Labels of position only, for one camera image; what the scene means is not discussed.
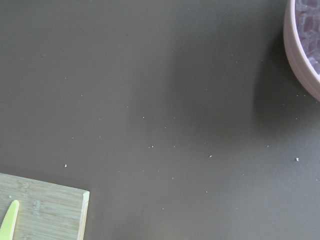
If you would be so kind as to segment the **wooden cutting board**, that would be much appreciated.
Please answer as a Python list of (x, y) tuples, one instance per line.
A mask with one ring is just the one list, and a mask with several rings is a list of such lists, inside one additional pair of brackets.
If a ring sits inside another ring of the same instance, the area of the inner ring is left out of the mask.
[(0, 217), (17, 200), (15, 240), (82, 240), (90, 192), (84, 189), (0, 175)]

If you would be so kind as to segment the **pink bowl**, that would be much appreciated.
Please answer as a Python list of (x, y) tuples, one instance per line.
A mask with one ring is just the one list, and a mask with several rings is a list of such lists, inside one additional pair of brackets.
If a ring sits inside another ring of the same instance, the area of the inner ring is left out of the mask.
[(320, 100), (320, 76), (308, 60), (296, 26), (295, 1), (287, 1), (283, 20), (283, 42), (288, 63), (300, 84), (317, 101)]

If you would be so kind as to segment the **clear ice cubes pile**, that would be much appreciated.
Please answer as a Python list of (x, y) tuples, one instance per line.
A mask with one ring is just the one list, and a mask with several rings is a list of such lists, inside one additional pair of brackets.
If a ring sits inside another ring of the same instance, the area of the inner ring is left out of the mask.
[(320, 1), (296, 0), (296, 27), (303, 51), (320, 74)]

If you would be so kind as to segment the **yellow plastic knife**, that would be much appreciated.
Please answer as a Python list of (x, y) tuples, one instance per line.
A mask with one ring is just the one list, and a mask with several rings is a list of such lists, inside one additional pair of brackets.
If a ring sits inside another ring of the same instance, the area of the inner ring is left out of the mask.
[(0, 240), (12, 240), (17, 222), (20, 202), (13, 200), (0, 226)]

